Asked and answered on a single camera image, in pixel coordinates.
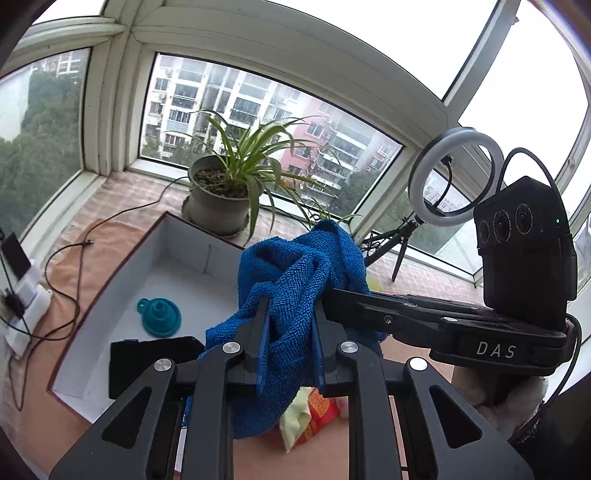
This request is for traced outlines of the gloved right hand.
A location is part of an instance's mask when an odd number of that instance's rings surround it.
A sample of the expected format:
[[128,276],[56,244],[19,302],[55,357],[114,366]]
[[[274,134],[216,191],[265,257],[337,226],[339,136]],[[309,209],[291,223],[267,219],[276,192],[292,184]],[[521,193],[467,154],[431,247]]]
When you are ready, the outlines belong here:
[[452,385],[508,440],[537,413],[548,388],[544,377],[456,366]]

